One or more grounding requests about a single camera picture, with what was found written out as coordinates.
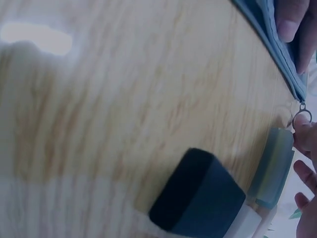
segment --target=metal ring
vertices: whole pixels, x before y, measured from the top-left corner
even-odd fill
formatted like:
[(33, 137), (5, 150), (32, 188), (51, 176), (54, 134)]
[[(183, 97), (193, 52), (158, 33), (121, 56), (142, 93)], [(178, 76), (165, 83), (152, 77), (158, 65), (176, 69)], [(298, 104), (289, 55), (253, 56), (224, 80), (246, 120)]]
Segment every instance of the metal ring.
[(302, 109), (302, 108), (301, 108), (302, 105), (301, 105), (299, 112), (297, 112), (297, 113), (294, 115), (294, 117), (293, 117), (292, 125), (293, 125), (293, 128), (294, 128), (294, 129), (295, 129), (295, 127), (294, 127), (295, 117), (296, 117), (298, 114), (300, 114), (300, 113), (308, 113), (309, 116), (310, 116), (310, 120), (309, 120), (310, 123), (311, 123), (312, 120), (313, 120), (313, 115), (312, 115), (312, 113), (306, 109), (306, 105), (305, 105), (305, 104), (303, 104), (303, 105), (304, 105), (304, 108)]

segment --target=finger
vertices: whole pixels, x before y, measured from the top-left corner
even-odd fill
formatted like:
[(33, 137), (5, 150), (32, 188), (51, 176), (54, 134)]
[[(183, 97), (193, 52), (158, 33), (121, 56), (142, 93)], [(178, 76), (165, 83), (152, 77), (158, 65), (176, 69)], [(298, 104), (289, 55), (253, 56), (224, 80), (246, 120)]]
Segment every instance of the finger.
[(294, 129), (299, 150), (311, 151), (313, 137), (317, 138), (317, 127), (312, 127), (307, 118), (303, 114), (299, 114), (294, 118)]
[(301, 210), (301, 212), (309, 204), (308, 198), (306, 198), (306, 196), (303, 195), (301, 192), (295, 195), (295, 202), (299, 210)]
[(294, 170), (303, 183), (313, 192), (317, 194), (317, 177), (303, 161), (298, 160), (294, 163)]
[(307, 158), (310, 159), (310, 158), (311, 158), (311, 152), (302, 149), (302, 147), (299, 145), (299, 142), (298, 142), (298, 139), (297, 139), (297, 136), (296, 136), (295, 133), (293, 134), (293, 138), (294, 138), (294, 145), (293, 145), (293, 146), (294, 146), (300, 153), (302, 153), (303, 155), (305, 155)]
[(300, 27), (299, 57), (296, 69), (299, 74), (306, 71), (312, 55), (317, 49), (317, 1), (311, 0), (309, 9)]
[(294, 39), (310, 0), (278, 0), (275, 11), (277, 33), (284, 42)]

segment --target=zipper pull ring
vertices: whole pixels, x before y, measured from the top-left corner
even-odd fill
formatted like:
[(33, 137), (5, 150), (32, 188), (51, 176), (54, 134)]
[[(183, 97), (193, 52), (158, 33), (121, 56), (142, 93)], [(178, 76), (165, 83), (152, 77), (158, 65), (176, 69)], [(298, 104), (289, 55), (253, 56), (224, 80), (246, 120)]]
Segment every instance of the zipper pull ring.
[(308, 113), (309, 116), (310, 116), (310, 119), (309, 119), (309, 122), (310, 122), (310, 123), (311, 123), (312, 120), (313, 120), (313, 115), (312, 115), (312, 113), (311, 113), (309, 110), (306, 109), (306, 104), (305, 104), (305, 102), (302, 102), (302, 103), (299, 105), (299, 111), (294, 115), (293, 120), (292, 120), (292, 125), (293, 125), (293, 128), (294, 128), (294, 129), (295, 129), (295, 127), (294, 127), (295, 117), (296, 117), (298, 114), (300, 114), (300, 113)]

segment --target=human hand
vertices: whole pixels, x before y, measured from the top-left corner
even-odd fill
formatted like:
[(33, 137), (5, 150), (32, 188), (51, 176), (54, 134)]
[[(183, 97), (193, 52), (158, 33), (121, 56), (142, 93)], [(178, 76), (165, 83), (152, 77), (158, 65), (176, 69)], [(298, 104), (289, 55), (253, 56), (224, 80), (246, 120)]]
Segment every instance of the human hand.
[[(317, 123), (310, 123), (303, 115), (298, 115), (294, 122), (294, 146), (307, 156), (317, 168)], [(302, 161), (296, 161), (294, 170), (304, 184), (313, 192), (315, 197), (309, 201), (302, 193), (295, 195), (298, 208), (302, 211), (297, 226), (297, 238), (317, 237), (317, 176)]]
[(296, 69), (305, 72), (317, 49), (317, 0), (277, 0), (277, 32), (284, 42), (293, 41), (299, 31), (299, 54)]

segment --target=wood grain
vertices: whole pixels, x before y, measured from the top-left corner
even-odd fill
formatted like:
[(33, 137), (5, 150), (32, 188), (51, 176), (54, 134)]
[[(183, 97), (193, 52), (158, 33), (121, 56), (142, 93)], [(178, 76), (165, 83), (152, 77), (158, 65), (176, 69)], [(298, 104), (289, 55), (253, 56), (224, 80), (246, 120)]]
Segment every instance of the wood grain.
[(187, 148), (247, 190), (297, 109), (227, 0), (3, 0), (10, 21), (73, 46), (0, 45), (0, 237), (175, 237), (147, 212)]

